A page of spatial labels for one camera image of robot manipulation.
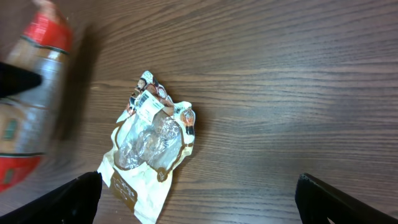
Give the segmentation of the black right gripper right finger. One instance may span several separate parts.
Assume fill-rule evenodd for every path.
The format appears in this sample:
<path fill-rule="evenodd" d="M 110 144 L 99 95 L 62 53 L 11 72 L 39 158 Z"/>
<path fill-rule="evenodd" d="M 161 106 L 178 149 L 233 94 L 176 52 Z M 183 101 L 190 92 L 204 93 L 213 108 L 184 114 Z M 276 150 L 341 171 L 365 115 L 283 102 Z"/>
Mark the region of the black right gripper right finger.
<path fill-rule="evenodd" d="M 308 173 L 298 178 L 295 203 L 303 224 L 397 224 L 397 219 Z"/>

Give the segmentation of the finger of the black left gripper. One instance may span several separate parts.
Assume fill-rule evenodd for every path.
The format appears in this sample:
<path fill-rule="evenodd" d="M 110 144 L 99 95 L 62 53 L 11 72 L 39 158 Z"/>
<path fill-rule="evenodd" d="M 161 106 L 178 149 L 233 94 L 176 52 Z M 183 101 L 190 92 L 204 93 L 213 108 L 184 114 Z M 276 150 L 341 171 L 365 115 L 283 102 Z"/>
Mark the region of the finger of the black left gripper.
<path fill-rule="evenodd" d="M 38 73 L 1 62 L 1 98 L 33 89 L 41 83 L 42 76 Z"/>

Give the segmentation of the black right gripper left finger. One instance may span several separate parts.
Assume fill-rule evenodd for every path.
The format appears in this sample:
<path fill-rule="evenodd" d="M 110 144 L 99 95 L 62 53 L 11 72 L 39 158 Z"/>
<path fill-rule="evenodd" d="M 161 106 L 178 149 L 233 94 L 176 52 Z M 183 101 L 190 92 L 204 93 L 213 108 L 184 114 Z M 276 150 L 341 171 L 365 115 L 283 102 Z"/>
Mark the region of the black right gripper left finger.
<path fill-rule="evenodd" d="M 30 203 L 1 216 L 10 224 L 92 224 L 102 191 L 102 176 L 87 172 Z"/>

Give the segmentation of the red orange spaghetti pack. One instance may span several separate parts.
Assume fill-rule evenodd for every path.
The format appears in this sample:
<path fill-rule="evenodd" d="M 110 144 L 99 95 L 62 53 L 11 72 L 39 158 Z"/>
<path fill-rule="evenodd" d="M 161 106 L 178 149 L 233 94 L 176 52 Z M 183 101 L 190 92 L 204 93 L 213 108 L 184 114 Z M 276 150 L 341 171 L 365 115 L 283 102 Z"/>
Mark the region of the red orange spaghetti pack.
<path fill-rule="evenodd" d="M 39 165 L 59 114 L 73 33 L 52 1 L 39 0 L 35 17 L 4 63 L 42 76 L 41 85 L 1 98 L 1 191 Z"/>

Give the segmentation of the beige bread snack bag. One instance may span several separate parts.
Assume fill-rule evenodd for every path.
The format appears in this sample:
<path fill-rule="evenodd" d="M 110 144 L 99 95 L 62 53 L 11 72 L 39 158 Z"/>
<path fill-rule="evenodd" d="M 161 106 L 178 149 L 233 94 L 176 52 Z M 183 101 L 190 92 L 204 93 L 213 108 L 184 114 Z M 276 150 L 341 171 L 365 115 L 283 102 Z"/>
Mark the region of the beige bread snack bag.
<path fill-rule="evenodd" d="M 103 182 L 141 223 L 155 223 L 174 169 L 193 151 L 195 112 L 174 103 L 145 71 L 111 134 L 113 146 L 98 167 Z"/>

